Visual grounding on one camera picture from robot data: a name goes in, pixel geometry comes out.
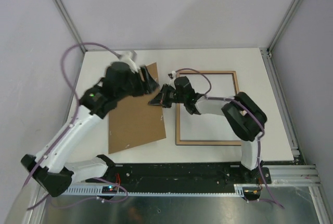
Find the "brown cardboard backing board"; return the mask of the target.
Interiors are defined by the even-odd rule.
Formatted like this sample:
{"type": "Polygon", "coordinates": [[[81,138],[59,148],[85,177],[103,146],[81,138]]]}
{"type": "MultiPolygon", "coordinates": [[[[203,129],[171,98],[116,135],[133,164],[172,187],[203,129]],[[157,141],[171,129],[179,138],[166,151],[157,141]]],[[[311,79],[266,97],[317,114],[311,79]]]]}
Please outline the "brown cardboard backing board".
{"type": "Polygon", "coordinates": [[[166,137],[162,109],[149,106],[159,91],[143,96],[128,96],[129,65],[113,63],[106,71],[104,85],[111,86],[111,101],[115,104],[109,116],[108,153],[116,153],[166,137]]]}

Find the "wooden picture frame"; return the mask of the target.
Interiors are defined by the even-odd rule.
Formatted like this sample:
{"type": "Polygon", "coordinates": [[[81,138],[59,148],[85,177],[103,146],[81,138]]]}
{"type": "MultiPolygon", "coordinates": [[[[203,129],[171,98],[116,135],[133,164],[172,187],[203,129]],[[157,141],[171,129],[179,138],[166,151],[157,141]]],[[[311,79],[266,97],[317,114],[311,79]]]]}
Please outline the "wooden picture frame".
{"type": "MultiPolygon", "coordinates": [[[[239,93],[235,71],[183,70],[178,76],[186,76],[198,93],[209,97],[231,97],[239,93]]],[[[187,146],[241,146],[241,140],[233,132],[227,119],[215,113],[222,108],[222,101],[209,101],[207,114],[191,115],[181,104],[176,105],[175,144],[187,146]]]]}

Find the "printed photo paper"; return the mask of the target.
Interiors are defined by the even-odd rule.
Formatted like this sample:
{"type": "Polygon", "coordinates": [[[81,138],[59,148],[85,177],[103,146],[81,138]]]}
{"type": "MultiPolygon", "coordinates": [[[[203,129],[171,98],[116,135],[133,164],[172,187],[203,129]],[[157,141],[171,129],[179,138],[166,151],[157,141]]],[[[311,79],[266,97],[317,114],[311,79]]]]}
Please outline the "printed photo paper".
{"type": "MultiPolygon", "coordinates": [[[[181,73],[180,75],[188,77],[197,93],[209,90],[209,97],[231,97],[239,92],[237,76],[234,71],[206,72],[204,74],[206,78],[197,73],[181,73]]],[[[177,134],[180,136],[180,141],[219,143],[240,141],[224,116],[191,115],[182,104],[177,107],[177,123],[180,126],[177,134]]]]}

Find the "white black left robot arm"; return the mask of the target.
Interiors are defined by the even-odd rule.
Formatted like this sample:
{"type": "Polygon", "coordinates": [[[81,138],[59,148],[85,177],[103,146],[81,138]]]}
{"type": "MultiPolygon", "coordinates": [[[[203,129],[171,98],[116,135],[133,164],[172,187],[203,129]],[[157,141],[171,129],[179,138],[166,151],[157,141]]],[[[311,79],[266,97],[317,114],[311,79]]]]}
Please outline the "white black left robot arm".
{"type": "Polygon", "coordinates": [[[80,98],[68,125],[36,155],[24,155],[22,165],[52,197],[58,197],[70,185],[88,179],[111,181],[115,176],[114,162],[106,155],[76,163],[68,163],[68,157],[83,137],[117,107],[120,100],[128,96],[152,94],[158,86],[146,66],[132,69],[125,62],[113,62],[107,67],[105,76],[80,98]]]}

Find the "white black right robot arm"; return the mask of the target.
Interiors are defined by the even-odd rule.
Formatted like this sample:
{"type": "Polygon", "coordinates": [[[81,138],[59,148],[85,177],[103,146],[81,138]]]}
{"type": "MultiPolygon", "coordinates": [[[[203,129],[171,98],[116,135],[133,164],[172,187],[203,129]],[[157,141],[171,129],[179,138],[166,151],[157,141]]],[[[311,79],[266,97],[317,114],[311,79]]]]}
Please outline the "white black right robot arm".
{"type": "Polygon", "coordinates": [[[225,117],[235,135],[241,139],[241,179],[246,183],[252,183],[259,175],[265,179],[261,139],[265,135],[267,116],[245,92],[231,97],[208,97],[197,93],[187,77],[178,77],[164,84],[148,104],[163,108],[182,104],[191,115],[213,114],[225,117]]]}

